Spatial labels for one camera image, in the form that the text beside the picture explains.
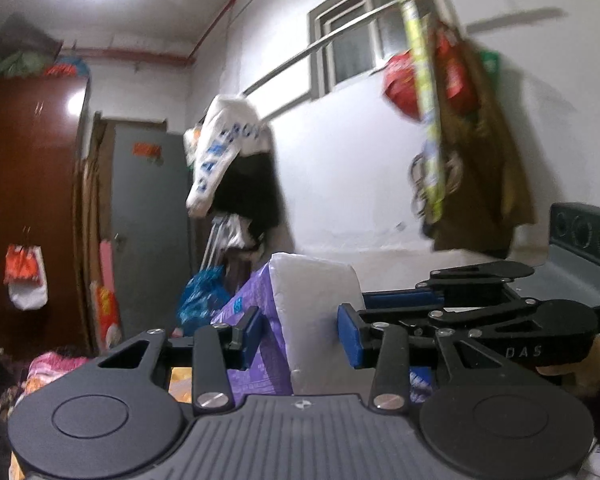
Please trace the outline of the purple tissue pack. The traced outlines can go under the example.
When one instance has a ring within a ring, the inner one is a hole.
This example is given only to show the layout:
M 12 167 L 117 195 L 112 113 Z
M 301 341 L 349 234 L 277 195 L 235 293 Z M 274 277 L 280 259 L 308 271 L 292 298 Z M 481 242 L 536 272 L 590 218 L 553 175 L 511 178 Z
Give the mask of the purple tissue pack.
M 230 370 L 237 403 L 250 394 L 318 396 L 370 393 L 371 370 L 355 370 L 337 333 L 340 304 L 363 307 L 352 266 L 278 252 L 212 318 L 235 325 L 256 306 L 266 319 L 249 370 Z

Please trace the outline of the blue plastic bag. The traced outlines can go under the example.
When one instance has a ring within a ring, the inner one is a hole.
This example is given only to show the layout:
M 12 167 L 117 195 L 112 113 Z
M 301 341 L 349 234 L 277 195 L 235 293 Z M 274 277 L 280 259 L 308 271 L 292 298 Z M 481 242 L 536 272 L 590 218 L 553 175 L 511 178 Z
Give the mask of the blue plastic bag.
M 185 337 L 209 325 L 215 313 L 230 301 L 224 281 L 224 266 L 212 266 L 200 270 L 186 284 L 176 310 L 176 322 Z

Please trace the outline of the brown hanging coat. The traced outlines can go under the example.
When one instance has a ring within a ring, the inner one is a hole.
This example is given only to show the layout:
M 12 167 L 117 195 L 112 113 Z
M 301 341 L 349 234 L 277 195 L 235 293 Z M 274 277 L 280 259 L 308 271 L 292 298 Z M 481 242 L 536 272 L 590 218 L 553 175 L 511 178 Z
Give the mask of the brown hanging coat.
M 514 136 L 474 44 L 443 22 L 436 43 L 442 154 L 448 164 L 442 216 L 422 219 L 422 234 L 435 250 L 466 249 L 504 259 L 518 226 L 535 222 L 532 196 Z M 474 99 L 460 110 L 448 93 L 446 66 L 460 68 L 462 86 Z

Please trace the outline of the grey door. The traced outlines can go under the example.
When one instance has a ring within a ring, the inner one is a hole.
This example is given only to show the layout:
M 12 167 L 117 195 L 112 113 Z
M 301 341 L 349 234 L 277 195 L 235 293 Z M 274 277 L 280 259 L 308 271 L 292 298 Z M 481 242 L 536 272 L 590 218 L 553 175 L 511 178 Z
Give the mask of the grey door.
M 111 245 L 122 334 L 175 324 L 192 276 L 183 140 L 148 126 L 114 128 Z

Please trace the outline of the pink floral bedding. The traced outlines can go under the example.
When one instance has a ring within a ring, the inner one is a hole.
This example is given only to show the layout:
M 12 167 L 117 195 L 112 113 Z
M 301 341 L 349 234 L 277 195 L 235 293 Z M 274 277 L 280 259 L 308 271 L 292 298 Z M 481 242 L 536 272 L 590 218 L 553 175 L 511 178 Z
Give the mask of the pink floral bedding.
M 27 379 L 23 383 L 23 394 L 27 396 L 38 391 L 50 382 L 54 382 L 65 374 L 76 370 L 89 360 L 85 356 L 72 358 L 71 356 L 61 356 L 53 351 L 41 354 L 29 365 Z

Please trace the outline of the red white hanging bag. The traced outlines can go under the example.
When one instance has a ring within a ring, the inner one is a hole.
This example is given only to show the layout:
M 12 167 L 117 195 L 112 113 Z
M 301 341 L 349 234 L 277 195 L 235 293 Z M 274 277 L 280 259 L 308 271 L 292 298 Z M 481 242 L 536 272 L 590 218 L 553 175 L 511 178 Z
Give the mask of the red white hanging bag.
M 9 245 L 4 284 L 12 305 L 21 311 L 40 310 L 48 301 L 47 278 L 40 246 Z

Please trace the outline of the brown wooden wardrobe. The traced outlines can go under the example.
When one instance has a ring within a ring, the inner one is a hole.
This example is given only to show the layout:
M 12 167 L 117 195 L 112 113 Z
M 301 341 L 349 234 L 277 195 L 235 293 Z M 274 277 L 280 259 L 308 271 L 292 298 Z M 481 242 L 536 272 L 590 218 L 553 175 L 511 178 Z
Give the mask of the brown wooden wardrobe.
M 58 347 L 90 352 L 76 273 L 76 186 L 83 77 L 0 79 L 0 348 L 29 359 Z M 23 311 L 4 283 L 9 245 L 42 250 L 47 304 Z

